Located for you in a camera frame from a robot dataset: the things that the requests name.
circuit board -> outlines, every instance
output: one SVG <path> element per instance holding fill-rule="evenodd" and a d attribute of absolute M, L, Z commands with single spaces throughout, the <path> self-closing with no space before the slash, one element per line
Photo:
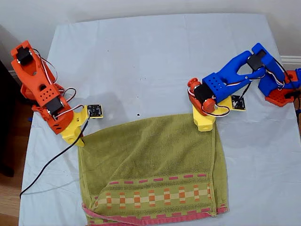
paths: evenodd
<path fill-rule="evenodd" d="M 243 97 L 240 99 L 240 96 L 231 95 L 231 99 L 232 99 L 233 109 L 242 110 L 242 111 L 246 110 L 245 100 Z"/>
<path fill-rule="evenodd" d="M 101 105 L 87 105 L 87 110 L 90 112 L 91 119 L 103 118 L 103 110 Z"/>

patterned towel stripe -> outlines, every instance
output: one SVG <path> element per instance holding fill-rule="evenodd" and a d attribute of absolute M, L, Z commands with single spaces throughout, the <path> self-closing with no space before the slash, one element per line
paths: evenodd
<path fill-rule="evenodd" d="M 167 177 L 167 178 L 153 178 L 153 179 L 144 179 L 144 180 L 138 180 L 136 183 L 133 180 L 127 180 L 127 181 L 110 181 L 109 185 L 119 185 L 119 184 L 125 184 L 125 185 L 133 185 L 133 184 L 142 184 L 146 182 L 160 182 L 160 181 L 165 181 L 165 180 L 179 180 L 179 179 L 187 179 L 187 178 L 202 178 L 206 177 L 206 173 L 201 173 L 201 174 L 185 174 L 181 176 L 174 176 L 174 177 Z"/>
<path fill-rule="evenodd" d="M 106 197 L 98 199 L 95 196 L 95 206 L 104 204 L 108 209 L 112 207 L 112 204 L 118 204 L 120 209 L 125 209 L 127 205 L 134 204 L 135 208 L 141 208 L 141 203 L 148 203 L 150 207 L 155 207 L 156 202 L 163 201 L 164 205 L 171 205 L 171 200 L 178 200 L 180 204 L 185 204 L 187 198 L 193 198 L 195 202 L 200 201 L 200 196 L 206 195 L 208 199 L 211 199 L 210 184 L 207 184 L 207 189 L 199 189 L 199 185 L 193 185 L 193 188 L 185 190 L 184 186 L 178 187 L 177 193 L 170 193 L 170 188 L 164 188 L 163 193 L 155 195 L 155 190 L 148 190 L 147 196 L 141 196 L 139 191 L 133 192 L 132 197 L 126 198 L 125 192 L 119 192 L 117 197 L 112 197 L 111 193 L 106 193 Z"/>

towel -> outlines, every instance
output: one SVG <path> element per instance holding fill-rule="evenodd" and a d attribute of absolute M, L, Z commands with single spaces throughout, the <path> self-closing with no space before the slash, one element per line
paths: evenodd
<path fill-rule="evenodd" d="M 152 225 L 228 210 L 220 138 L 192 114 L 133 121 L 83 137 L 83 209 L 91 226 Z"/>

white bedsheet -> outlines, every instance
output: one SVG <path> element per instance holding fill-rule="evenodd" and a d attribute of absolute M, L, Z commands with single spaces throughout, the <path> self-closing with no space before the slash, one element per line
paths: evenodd
<path fill-rule="evenodd" d="M 58 26 L 48 60 L 59 73 L 58 83 L 77 89 L 71 106 L 103 105 L 104 118 L 89 122 L 85 134 L 90 134 L 127 121 L 192 112 L 187 81 L 219 71 L 257 42 L 279 59 L 262 15 L 118 18 Z M 230 211 L 176 225 L 300 225 L 301 143 L 294 107 L 265 101 L 257 84 L 245 95 L 246 112 L 216 120 L 228 169 Z M 65 147 L 35 113 L 22 188 Z M 73 147 L 22 196 L 19 225 L 83 226 L 81 202 Z"/>

yellow 3d printed part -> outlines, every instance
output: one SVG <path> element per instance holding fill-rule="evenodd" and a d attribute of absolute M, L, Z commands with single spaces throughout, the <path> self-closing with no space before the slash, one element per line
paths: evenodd
<path fill-rule="evenodd" d="M 227 97 L 226 99 L 224 99 L 223 101 L 221 101 L 219 103 L 219 105 L 221 106 L 227 106 L 230 111 L 234 110 L 234 111 L 245 111 L 245 110 L 241 110 L 241 109 L 234 109 L 233 105 L 232 105 L 232 99 L 231 96 Z M 193 112 L 193 121 L 196 124 L 196 126 L 198 127 L 198 130 L 201 132 L 206 132 L 206 131 L 211 131 L 213 128 L 213 123 L 215 122 L 215 117 L 211 116 L 211 115 L 207 115 L 207 116 L 203 116 L 201 115 L 197 109 L 192 106 L 192 112 Z M 217 108 L 215 111 L 213 111 L 213 114 L 223 114 L 227 112 L 227 109 L 225 108 Z"/>
<path fill-rule="evenodd" d="M 86 119 L 88 118 L 88 110 L 87 105 L 81 110 L 81 112 L 73 112 L 73 119 L 70 124 L 60 133 L 62 138 L 68 143 L 72 144 L 76 138 L 80 134 L 80 127 L 82 124 L 85 123 Z M 79 147 L 85 146 L 84 142 L 79 139 L 75 145 Z"/>

